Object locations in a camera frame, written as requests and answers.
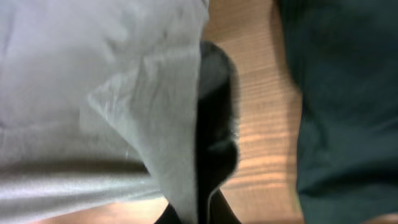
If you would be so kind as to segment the grey shorts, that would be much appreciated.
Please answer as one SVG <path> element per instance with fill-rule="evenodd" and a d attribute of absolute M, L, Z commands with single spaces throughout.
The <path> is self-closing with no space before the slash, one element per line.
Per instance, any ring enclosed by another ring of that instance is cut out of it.
<path fill-rule="evenodd" d="M 1 2 L 1 222 L 164 197 L 208 223 L 234 172 L 229 57 L 208 1 Z"/>

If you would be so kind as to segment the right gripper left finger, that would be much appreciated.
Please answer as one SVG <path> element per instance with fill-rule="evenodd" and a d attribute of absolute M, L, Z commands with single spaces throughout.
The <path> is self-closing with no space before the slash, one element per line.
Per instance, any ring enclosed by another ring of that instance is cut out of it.
<path fill-rule="evenodd" d="M 161 216 L 154 224 L 182 224 L 175 209 L 171 204 L 168 204 Z"/>

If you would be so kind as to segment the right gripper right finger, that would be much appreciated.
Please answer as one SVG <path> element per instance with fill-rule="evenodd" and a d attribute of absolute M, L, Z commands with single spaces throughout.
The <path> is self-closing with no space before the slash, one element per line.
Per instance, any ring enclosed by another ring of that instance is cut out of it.
<path fill-rule="evenodd" d="M 217 190 L 210 199 L 209 224 L 241 224 L 221 190 Z"/>

